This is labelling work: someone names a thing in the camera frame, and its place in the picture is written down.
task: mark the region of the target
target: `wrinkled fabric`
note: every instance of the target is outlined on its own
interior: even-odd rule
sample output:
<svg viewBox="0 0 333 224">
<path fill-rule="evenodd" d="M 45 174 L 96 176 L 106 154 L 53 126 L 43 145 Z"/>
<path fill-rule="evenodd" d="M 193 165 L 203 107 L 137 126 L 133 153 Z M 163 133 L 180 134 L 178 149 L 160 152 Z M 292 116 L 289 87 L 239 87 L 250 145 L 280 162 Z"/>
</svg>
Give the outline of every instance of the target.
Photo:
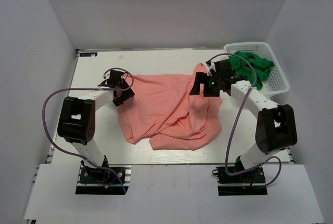
<svg viewBox="0 0 333 224">
<path fill-rule="evenodd" d="M 137 143 L 150 137 L 154 150 L 197 150 L 221 131 L 220 97 L 190 96 L 195 73 L 207 72 L 198 64 L 193 75 L 134 75 L 133 98 L 118 107 L 118 120 L 126 140 Z"/>
</svg>

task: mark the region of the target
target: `white backdrop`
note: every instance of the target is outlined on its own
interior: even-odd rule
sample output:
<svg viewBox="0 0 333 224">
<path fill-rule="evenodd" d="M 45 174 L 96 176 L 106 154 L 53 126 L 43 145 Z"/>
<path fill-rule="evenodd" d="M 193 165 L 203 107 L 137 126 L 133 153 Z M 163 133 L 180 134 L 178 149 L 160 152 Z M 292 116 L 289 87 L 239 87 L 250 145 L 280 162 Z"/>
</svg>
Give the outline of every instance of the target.
<svg viewBox="0 0 333 224">
<path fill-rule="evenodd" d="M 75 49 L 48 0 L 0 0 L 0 8 L 0 222 L 19 224 L 50 146 L 42 105 L 68 86 Z M 48 107 L 51 133 L 62 98 Z"/>
<path fill-rule="evenodd" d="M 286 0 L 265 41 L 290 84 L 278 97 L 295 111 L 299 141 L 292 147 L 305 165 L 325 223 L 333 223 L 333 0 Z"/>
<path fill-rule="evenodd" d="M 285 0 L 49 0 L 76 49 L 262 41 Z"/>
</svg>

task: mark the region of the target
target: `white tabletop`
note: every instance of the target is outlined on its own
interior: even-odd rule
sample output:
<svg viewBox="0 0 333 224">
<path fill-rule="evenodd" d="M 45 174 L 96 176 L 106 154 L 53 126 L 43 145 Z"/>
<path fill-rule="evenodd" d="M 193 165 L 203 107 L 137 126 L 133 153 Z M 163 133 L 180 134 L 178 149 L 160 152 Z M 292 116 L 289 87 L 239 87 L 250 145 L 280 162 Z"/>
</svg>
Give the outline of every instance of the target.
<svg viewBox="0 0 333 224">
<path fill-rule="evenodd" d="M 128 50 L 100 51 L 97 57 L 79 57 L 71 87 L 96 87 L 103 80 L 103 73 L 112 67 L 120 67 L 132 74 L 192 74 L 194 67 L 205 63 L 222 49 L 171 49 L 171 50 Z M 71 91 L 70 96 L 81 96 L 86 91 Z M 149 139 L 137 144 L 128 143 L 119 126 L 117 109 L 113 103 L 103 106 L 96 112 L 95 140 L 100 150 L 107 156 L 109 164 L 219 164 L 224 163 L 225 151 L 240 103 L 228 94 L 221 92 L 223 103 L 219 110 L 222 131 L 205 147 L 196 151 L 152 150 Z M 244 109 L 234 135 L 229 161 L 246 152 L 255 142 L 254 134 L 257 119 Z M 75 148 L 56 137 L 56 142 L 68 151 Z M 277 156 L 283 162 L 290 162 L 287 151 Z M 56 150 L 53 164 L 79 161 Z"/>
</svg>

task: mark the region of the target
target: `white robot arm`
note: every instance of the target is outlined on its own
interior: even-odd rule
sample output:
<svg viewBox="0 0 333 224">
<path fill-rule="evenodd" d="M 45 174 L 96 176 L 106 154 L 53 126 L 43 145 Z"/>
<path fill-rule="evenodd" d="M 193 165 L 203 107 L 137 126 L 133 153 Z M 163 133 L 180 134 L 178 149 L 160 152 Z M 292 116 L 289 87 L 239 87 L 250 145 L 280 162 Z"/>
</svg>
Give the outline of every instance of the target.
<svg viewBox="0 0 333 224">
<path fill-rule="evenodd" d="M 213 65 L 209 60 L 207 65 L 208 73 L 196 73 L 190 95 L 200 94 L 200 84 L 203 84 L 204 97 L 219 97 L 222 90 L 242 102 L 251 87 L 250 82 L 242 76 L 235 75 L 229 60 L 221 60 Z M 257 118 L 257 127 L 255 144 L 236 159 L 234 172 L 237 174 L 263 164 L 275 153 L 297 143 L 296 125 L 291 106 L 287 104 L 280 106 L 267 99 L 255 88 L 249 94 L 245 106 Z"/>
<path fill-rule="evenodd" d="M 99 90 L 91 91 L 84 96 L 66 97 L 63 101 L 60 119 L 58 123 L 58 135 L 71 143 L 78 153 L 86 160 L 82 165 L 96 181 L 104 181 L 109 172 L 105 169 L 96 168 L 108 167 L 108 160 L 99 150 L 95 140 L 95 113 L 109 102 L 119 106 L 130 97 L 134 96 L 131 88 L 123 91 L 115 91 L 110 88 L 126 89 L 129 87 L 123 77 L 124 73 L 112 70 L 108 74 Z"/>
<path fill-rule="evenodd" d="M 84 96 L 78 97 L 78 101 L 92 100 L 95 102 L 95 111 L 104 106 L 105 104 L 113 101 L 113 91 L 111 90 L 97 90 L 92 91 Z M 92 139 L 86 142 L 84 145 L 82 142 L 72 141 L 71 144 L 76 148 L 76 150 L 83 156 L 87 157 L 90 161 L 98 166 L 102 166 L 105 160 L 104 155 L 100 152 L 95 139 L 94 139 L 95 127 L 89 126 L 88 137 L 92 136 Z M 84 166 L 94 168 L 90 163 L 84 161 Z"/>
</svg>

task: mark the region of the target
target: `white plastic basket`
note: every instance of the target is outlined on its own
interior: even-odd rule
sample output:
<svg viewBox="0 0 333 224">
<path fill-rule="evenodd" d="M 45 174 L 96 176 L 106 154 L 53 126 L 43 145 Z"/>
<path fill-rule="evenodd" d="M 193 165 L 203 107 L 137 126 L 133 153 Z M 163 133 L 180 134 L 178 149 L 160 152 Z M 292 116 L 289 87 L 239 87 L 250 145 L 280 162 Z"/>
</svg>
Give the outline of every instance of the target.
<svg viewBox="0 0 333 224">
<path fill-rule="evenodd" d="M 225 45 L 224 51 L 230 54 L 237 51 L 251 52 L 257 54 L 261 58 L 272 60 L 274 62 L 275 66 L 272 68 L 268 80 L 263 82 L 262 89 L 260 90 L 263 95 L 271 97 L 276 94 L 285 93 L 289 90 L 288 81 L 269 44 L 265 42 L 233 43 Z"/>
</svg>

